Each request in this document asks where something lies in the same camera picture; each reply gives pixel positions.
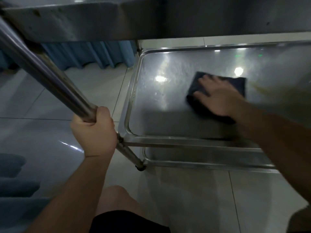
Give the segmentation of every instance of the metal tray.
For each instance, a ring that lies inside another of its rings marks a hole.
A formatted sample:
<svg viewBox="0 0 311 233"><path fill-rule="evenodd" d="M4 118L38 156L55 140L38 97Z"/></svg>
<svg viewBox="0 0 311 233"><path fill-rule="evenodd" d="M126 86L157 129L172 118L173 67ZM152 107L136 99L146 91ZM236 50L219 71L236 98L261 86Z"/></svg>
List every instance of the metal tray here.
<svg viewBox="0 0 311 233"><path fill-rule="evenodd" d="M147 49L131 78L119 133L129 146L261 152L237 125L192 112L185 96L194 73L246 77L249 102L310 126L310 65L310 42Z"/></svg>

